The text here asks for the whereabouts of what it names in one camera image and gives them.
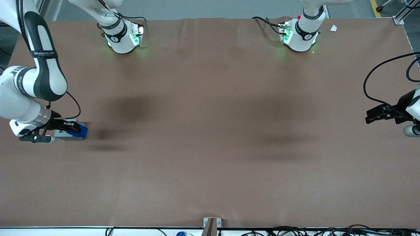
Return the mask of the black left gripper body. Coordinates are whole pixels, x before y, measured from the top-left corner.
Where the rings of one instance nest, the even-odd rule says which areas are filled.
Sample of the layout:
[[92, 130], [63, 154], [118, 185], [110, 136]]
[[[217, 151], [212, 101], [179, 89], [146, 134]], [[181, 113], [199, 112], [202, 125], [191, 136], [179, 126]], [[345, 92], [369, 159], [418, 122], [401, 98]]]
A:
[[396, 124], [402, 124], [403, 122], [412, 122], [417, 125], [416, 118], [406, 111], [412, 99], [414, 98], [415, 90], [412, 90], [405, 95], [401, 96], [396, 105], [387, 105], [388, 118], [387, 120], [395, 120]]

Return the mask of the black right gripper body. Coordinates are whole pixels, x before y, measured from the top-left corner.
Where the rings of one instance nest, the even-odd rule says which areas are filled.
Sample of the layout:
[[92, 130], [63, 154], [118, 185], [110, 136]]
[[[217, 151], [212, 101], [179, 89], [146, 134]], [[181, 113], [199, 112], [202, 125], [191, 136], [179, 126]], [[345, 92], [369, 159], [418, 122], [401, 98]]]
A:
[[63, 130], [67, 131], [66, 120], [55, 119], [61, 118], [61, 115], [55, 111], [51, 111], [51, 117], [49, 121], [45, 124], [45, 130]]

